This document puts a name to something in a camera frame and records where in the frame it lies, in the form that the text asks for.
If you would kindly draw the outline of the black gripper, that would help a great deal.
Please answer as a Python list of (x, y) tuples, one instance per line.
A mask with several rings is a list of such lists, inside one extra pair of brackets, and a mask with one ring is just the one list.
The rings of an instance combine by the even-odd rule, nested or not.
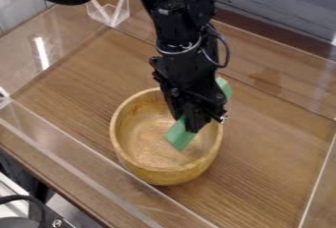
[(185, 118), (186, 129), (198, 133), (213, 121), (222, 122), (227, 95), (215, 84), (215, 73), (229, 66), (231, 49), (227, 38), (213, 24), (187, 48), (165, 48), (150, 59), (154, 79), (159, 82), (175, 120)]

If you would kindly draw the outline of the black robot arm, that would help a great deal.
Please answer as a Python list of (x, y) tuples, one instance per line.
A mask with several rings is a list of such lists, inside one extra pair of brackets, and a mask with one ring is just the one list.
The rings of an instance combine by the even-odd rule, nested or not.
[[(77, 6), (93, 0), (46, 0)], [(150, 58), (153, 76), (171, 110), (190, 132), (198, 132), (213, 120), (225, 119), (227, 96), (215, 82), (215, 73), (230, 58), (219, 56), (229, 46), (211, 19), (214, 0), (141, 0), (154, 23), (159, 54)]]

